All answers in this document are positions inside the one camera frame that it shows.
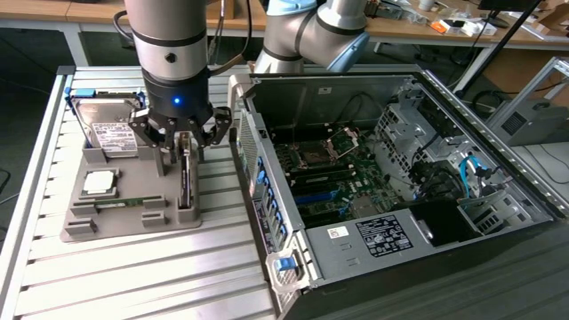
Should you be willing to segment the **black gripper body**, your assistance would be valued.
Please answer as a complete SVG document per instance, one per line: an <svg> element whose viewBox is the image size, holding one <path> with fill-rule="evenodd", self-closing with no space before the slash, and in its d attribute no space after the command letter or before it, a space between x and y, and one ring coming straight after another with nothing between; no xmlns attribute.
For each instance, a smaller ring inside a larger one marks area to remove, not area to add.
<svg viewBox="0 0 569 320"><path fill-rule="evenodd" d="M211 117L209 102L209 69L203 68L193 77L163 80L142 69L147 100L154 111L169 118L194 119L206 122Z"/></svg>

